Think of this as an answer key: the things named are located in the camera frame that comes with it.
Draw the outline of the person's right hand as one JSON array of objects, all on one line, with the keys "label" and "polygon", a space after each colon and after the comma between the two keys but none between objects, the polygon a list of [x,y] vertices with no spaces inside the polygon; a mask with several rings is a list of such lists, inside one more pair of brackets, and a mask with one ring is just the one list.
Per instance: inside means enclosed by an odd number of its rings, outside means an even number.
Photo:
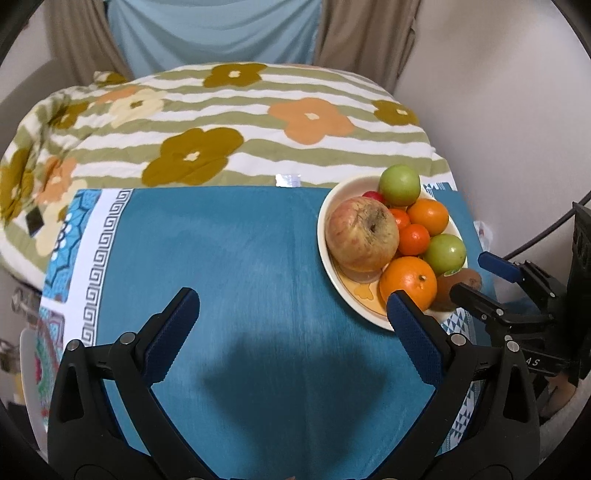
[{"label": "person's right hand", "polygon": [[546,380],[548,381],[545,390],[547,399],[542,402],[539,413],[542,417],[550,418],[568,404],[577,387],[569,382],[569,377],[565,373],[546,377]]}]

